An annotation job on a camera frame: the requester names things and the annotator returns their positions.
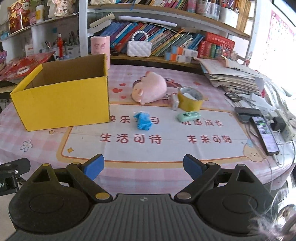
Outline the white tape roll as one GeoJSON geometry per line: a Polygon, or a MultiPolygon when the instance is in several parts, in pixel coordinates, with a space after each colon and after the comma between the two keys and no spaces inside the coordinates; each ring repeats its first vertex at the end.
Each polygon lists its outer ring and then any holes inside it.
{"type": "Polygon", "coordinates": [[[27,71],[29,71],[30,67],[29,66],[24,66],[22,68],[19,68],[17,70],[17,75],[21,75],[21,74],[24,74],[26,73],[27,71]]]}

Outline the yellow cardboard box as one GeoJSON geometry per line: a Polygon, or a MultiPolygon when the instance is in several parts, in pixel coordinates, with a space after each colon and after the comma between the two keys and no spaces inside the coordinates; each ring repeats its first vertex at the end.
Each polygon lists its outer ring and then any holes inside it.
{"type": "Polygon", "coordinates": [[[110,121],[106,54],[37,66],[11,92],[27,131],[110,121]]]}

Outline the orange white box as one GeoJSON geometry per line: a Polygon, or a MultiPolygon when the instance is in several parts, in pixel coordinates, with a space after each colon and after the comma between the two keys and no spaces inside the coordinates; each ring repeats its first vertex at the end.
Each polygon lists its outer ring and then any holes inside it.
{"type": "Polygon", "coordinates": [[[173,54],[170,52],[165,52],[165,60],[180,62],[180,63],[191,63],[192,58],[184,55],[173,54]]]}
{"type": "Polygon", "coordinates": [[[171,52],[173,54],[182,55],[182,56],[191,57],[191,58],[198,57],[198,51],[177,47],[177,46],[171,46],[171,52]]]}

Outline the wooden bookshelf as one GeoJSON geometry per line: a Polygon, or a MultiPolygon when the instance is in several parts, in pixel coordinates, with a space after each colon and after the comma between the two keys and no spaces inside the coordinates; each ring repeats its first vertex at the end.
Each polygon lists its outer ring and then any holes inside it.
{"type": "Polygon", "coordinates": [[[200,68],[197,61],[180,63],[165,60],[165,52],[171,46],[190,47],[210,51],[209,42],[204,40],[206,32],[231,39],[238,37],[252,43],[248,35],[230,25],[197,13],[174,8],[146,4],[90,5],[79,1],[79,34],[81,55],[91,49],[90,38],[110,36],[110,62],[112,65],[151,66],[170,69],[200,68]],[[127,56],[127,44],[132,34],[145,31],[152,43],[150,57],[127,56]]]}

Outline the orange white box upper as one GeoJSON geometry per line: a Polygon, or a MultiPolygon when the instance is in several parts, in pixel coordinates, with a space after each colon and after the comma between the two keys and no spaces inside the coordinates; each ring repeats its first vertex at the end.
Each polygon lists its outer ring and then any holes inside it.
{"type": "Polygon", "coordinates": [[[198,51],[177,47],[177,46],[171,46],[171,52],[173,54],[182,55],[182,56],[191,57],[191,58],[198,57],[198,51]]]}

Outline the yellow tape roll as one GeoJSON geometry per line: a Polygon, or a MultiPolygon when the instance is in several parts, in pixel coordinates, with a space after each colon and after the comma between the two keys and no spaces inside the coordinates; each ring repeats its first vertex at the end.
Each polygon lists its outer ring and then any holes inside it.
{"type": "Polygon", "coordinates": [[[198,90],[192,87],[180,87],[178,89],[179,108],[183,111],[199,111],[204,97],[198,90]]]}

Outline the pink plush pig toy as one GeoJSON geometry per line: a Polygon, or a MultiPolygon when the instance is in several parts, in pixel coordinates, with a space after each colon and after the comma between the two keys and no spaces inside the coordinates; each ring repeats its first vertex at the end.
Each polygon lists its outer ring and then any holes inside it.
{"type": "Polygon", "coordinates": [[[140,82],[136,83],[132,88],[132,99],[144,105],[162,99],[167,92],[167,83],[165,79],[152,71],[147,71],[144,77],[140,78],[140,82]]]}

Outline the red plastic bag sheet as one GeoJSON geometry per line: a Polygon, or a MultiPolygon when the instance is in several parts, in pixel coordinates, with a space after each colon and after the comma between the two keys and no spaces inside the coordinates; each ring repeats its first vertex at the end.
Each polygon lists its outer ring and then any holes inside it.
{"type": "Polygon", "coordinates": [[[8,63],[1,71],[1,81],[10,81],[19,79],[30,74],[40,64],[48,62],[54,56],[54,52],[39,53],[19,59],[14,59],[8,63]],[[24,66],[29,66],[30,69],[24,74],[17,75],[17,70],[24,66]]]}

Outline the red santa pen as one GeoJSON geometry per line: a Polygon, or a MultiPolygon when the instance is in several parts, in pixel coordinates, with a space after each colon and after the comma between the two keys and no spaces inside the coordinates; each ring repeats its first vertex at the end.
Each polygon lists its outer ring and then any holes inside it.
{"type": "Polygon", "coordinates": [[[59,59],[63,59],[63,40],[61,33],[58,34],[57,46],[59,48],[59,59]]]}

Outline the small black phone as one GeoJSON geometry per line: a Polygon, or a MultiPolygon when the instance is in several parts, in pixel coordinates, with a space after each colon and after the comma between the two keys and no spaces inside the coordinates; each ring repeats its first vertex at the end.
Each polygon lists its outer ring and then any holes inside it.
{"type": "Polygon", "coordinates": [[[233,92],[226,92],[224,95],[232,102],[239,102],[242,100],[241,96],[238,96],[236,93],[233,92]]]}

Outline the stack of papers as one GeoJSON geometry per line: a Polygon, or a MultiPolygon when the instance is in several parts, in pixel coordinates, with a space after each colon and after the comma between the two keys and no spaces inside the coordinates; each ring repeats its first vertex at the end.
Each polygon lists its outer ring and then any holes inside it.
{"type": "Polygon", "coordinates": [[[226,92],[261,96],[265,76],[259,72],[228,59],[198,59],[198,62],[214,87],[222,87],[226,92]]]}

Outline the red thick book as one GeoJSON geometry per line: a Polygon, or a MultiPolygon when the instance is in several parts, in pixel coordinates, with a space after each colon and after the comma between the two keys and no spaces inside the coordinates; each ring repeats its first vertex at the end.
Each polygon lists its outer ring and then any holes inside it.
{"type": "Polygon", "coordinates": [[[204,40],[206,42],[210,42],[212,44],[216,44],[224,49],[230,49],[233,50],[235,46],[235,42],[231,39],[222,37],[221,35],[217,35],[214,33],[206,32],[204,34],[204,40]]]}

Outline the pink cylindrical container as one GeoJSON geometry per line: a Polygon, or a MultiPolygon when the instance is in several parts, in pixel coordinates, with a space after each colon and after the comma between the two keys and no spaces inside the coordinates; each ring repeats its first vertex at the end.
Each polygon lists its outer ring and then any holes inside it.
{"type": "Polygon", "coordinates": [[[106,54],[107,69],[110,69],[110,36],[93,36],[90,38],[91,54],[106,54]]]}

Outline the mint green small stapler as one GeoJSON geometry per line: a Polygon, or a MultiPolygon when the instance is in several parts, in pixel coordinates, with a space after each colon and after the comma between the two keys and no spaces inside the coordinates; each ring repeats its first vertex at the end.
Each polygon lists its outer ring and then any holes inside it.
{"type": "Polygon", "coordinates": [[[184,112],[184,113],[179,113],[177,115],[178,121],[184,123],[187,121],[194,121],[197,120],[201,117],[201,114],[199,114],[196,111],[189,111],[189,112],[184,112]]]}

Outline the blue crumpled paper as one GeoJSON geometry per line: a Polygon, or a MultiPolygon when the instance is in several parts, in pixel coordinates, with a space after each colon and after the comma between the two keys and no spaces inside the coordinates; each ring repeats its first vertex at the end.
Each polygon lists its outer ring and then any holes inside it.
{"type": "Polygon", "coordinates": [[[148,131],[152,127],[150,115],[144,112],[135,113],[133,116],[137,121],[137,128],[139,130],[148,131]]]}

